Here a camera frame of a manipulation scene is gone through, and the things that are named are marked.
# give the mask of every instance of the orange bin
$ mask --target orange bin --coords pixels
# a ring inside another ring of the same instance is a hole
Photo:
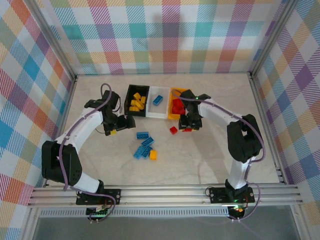
[[[168,119],[172,119],[172,120],[178,120],[180,119],[180,115],[179,114],[173,114],[172,113],[172,101],[176,99],[175,96],[172,95],[172,90],[176,89],[180,92],[186,91],[188,90],[188,88],[178,88],[178,87],[172,87],[170,89],[170,98],[169,98],[169,108],[168,108]],[[180,96],[180,93],[175,91],[174,92],[176,95]]]

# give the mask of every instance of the blue lego brick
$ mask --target blue lego brick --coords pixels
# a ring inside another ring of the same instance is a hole
[[[138,149],[135,151],[133,157],[135,159],[140,159],[141,158],[141,154],[145,151],[145,149],[142,146],[139,146]]]
[[[156,105],[156,106],[158,106],[161,102],[162,102],[162,100],[164,99],[164,97],[163,96],[161,96],[161,95],[158,95],[156,98],[155,98],[155,100],[153,100],[153,105]]]
[[[148,137],[146,140],[144,140],[144,141],[141,143],[141,146],[145,148],[146,146],[149,146],[149,145],[153,144],[154,141],[155,141],[155,140],[153,140],[152,137]]]
[[[152,150],[153,148],[150,147],[150,146],[146,146],[146,148],[144,149],[143,153],[141,154],[141,156],[146,159],[149,154],[150,154],[150,151]]]
[[[136,139],[147,139],[149,137],[148,131],[139,131],[136,133]]]

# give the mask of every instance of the yellow lego brick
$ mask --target yellow lego brick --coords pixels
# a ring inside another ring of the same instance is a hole
[[[157,151],[156,150],[151,150],[150,151],[150,160],[157,160]]]
[[[133,98],[134,98],[135,100],[140,100],[140,99],[141,99],[141,96],[140,96],[140,94],[137,92],[136,94],[133,95]]]
[[[129,111],[140,112],[140,109],[137,106],[129,107]]]
[[[142,104],[146,104],[146,97],[145,97],[145,96],[142,96],[140,102],[141,102]]]
[[[140,109],[143,110],[145,108],[145,106],[139,101],[139,100],[135,100],[135,105]]]

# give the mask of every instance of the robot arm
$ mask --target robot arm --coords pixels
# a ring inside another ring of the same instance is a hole
[[[112,131],[120,131],[136,126],[132,116],[125,117],[120,115],[120,97],[113,91],[111,92],[110,100],[105,106],[85,117],[92,110],[103,104],[108,95],[109,91],[106,90],[101,99],[90,100],[85,104],[84,110],[77,121],[81,118],[84,118],[84,120],[74,127],[69,137],[66,137],[66,135],[72,127],[55,141],[46,141],[42,145],[42,176],[44,178],[58,183],[65,183],[59,163],[59,148],[66,137],[67,140],[62,149],[62,161],[67,173],[68,184],[89,193],[97,193],[99,188],[103,187],[101,180],[94,179],[83,172],[78,155],[82,145],[100,124],[103,124],[106,136],[112,134]]]
[[[210,118],[227,131],[228,150],[233,158],[229,178],[225,181],[225,190],[233,201],[248,188],[246,171],[251,161],[256,159],[262,149],[258,136],[241,120],[248,122],[261,136],[257,121],[251,114],[240,114],[226,110],[202,94],[195,96],[191,90],[181,93],[182,102],[187,110],[186,115],[181,115],[179,129],[191,128],[198,130],[202,127],[201,118]]]

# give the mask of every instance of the table surface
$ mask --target table surface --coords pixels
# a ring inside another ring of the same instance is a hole
[[[188,88],[195,95],[208,94],[231,111],[254,115],[267,144],[254,96],[244,73],[80,76],[65,129],[80,116],[88,100],[101,98],[102,83],[109,83],[122,100],[126,97],[129,84]],[[136,128],[119,131],[116,135],[92,132],[79,152],[86,174],[102,180],[106,185],[222,184],[228,178],[232,157],[228,151],[227,132],[212,120],[203,118],[203,127],[199,131],[172,135],[169,128],[178,128],[177,120],[134,119]],[[97,130],[103,132],[103,126],[98,126]],[[156,161],[136,160],[133,157],[141,144],[141,140],[136,139],[136,132],[149,132],[152,136],[152,147],[157,151]],[[266,149],[266,159],[251,168],[250,182],[279,182],[269,146]]]

